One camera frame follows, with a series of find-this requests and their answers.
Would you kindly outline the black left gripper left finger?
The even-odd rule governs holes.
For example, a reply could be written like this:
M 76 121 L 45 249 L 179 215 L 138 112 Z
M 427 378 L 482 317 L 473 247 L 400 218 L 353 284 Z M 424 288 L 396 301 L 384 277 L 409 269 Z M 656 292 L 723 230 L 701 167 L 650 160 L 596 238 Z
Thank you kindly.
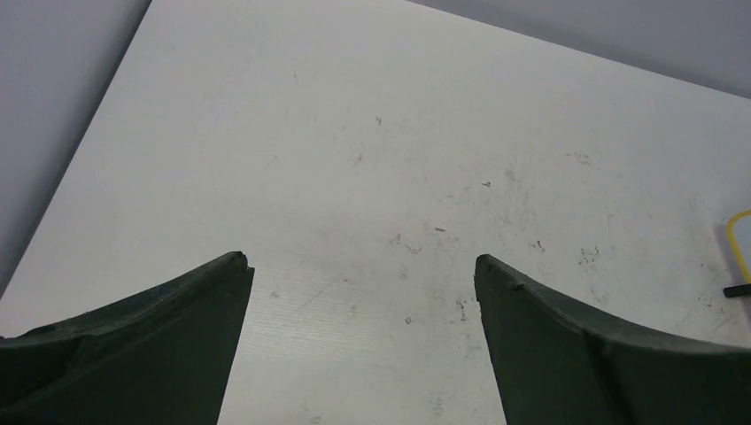
M 186 274 L 1 341 L 4 424 L 214 424 L 250 300 L 231 251 Z

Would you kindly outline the yellow-framed whiteboard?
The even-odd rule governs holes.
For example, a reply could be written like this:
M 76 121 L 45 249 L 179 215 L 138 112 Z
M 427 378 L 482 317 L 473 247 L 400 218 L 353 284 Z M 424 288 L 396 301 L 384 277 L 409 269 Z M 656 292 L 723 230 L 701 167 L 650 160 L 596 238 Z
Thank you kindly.
M 750 211 L 733 215 L 725 225 L 725 235 L 743 282 L 750 283 Z

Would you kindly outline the black whiteboard marker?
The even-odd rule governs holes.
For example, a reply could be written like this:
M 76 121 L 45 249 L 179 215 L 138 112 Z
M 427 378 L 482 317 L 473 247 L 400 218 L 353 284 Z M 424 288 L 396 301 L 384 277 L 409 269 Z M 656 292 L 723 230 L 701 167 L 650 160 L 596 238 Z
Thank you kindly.
M 725 287 L 723 288 L 723 294 L 726 298 L 747 298 L 751 296 L 751 285 L 745 283 Z

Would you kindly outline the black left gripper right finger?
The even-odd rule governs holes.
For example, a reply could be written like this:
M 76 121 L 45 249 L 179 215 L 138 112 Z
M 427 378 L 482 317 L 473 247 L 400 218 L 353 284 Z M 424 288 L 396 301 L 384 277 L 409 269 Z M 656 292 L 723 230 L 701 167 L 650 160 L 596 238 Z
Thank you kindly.
M 750 351 L 647 328 L 476 259 L 509 424 L 747 424 Z

